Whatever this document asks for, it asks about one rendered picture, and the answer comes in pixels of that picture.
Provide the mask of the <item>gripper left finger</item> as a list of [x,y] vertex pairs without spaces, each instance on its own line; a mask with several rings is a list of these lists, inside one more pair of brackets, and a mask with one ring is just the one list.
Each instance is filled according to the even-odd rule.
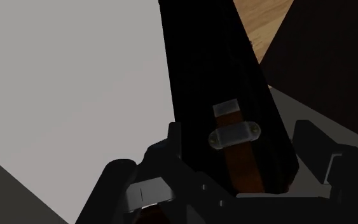
[[116,159],[105,166],[75,224],[198,224],[180,156],[181,125],[171,122],[167,138],[152,144],[141,163]]

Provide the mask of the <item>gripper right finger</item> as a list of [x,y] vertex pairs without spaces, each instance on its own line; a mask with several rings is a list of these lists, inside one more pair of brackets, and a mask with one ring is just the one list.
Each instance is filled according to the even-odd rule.
[[337,204],[358,205],[358,147],[337,143],[309,120],[298,120],[292,138],[297,156]]

